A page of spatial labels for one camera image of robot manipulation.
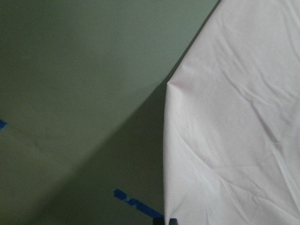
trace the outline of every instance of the white cloth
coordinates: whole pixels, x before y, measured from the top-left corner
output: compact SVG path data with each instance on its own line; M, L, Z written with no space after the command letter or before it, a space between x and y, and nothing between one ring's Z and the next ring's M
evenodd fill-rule
M165 220L300 225L300 1L222 0L168 82Z

